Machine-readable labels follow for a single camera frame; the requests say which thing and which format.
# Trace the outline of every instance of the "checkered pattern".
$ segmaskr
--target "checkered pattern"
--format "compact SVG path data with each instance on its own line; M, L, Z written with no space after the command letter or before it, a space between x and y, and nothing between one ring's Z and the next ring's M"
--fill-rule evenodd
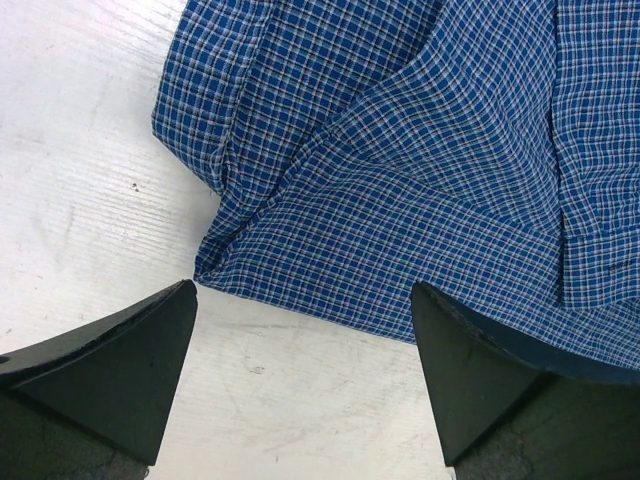
M637 12L616 12L626 23L611 35L634 73ZM607 147L616 162L586 160L594 173L614 166L583 186L602 187L587 205L603 200L612 216L585 217L572 196L584 142L609 119L594 120L594 140L570 95L588 103L619 84L620 102L636 95L620 125L637 128L640 111L637 76L596 69L579 88L576 57L609 55L578 38L579 26L601 40L594 15L583 25L554 0L190 1L153 126L222 197L196 279L405 341L411 285L424 281L552 345L640 369L638 169L625 156L640 132Z

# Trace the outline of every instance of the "blue shirt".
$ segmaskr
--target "blue shirt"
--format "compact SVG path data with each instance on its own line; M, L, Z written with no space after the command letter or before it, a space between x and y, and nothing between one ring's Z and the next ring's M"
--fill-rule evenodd
M640 4L190 0L154 134L202 284L413 340L424 281L640 369Z

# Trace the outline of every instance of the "black plastic part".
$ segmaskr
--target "black plastic part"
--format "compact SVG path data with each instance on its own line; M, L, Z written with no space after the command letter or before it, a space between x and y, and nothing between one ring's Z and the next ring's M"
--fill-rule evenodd
M574 355L417 284L413 323L459 480L640 478L640 372Z
M195 285L182 281L119 313L3 355L0 475L3 465L17 471L16 465L29 468L48 455L42 438L29 442L10 431L20 428L19 411L25 419L36 415L43 428L78 448L101 445L102 454L123 454L136 468L155 464L196 311Z

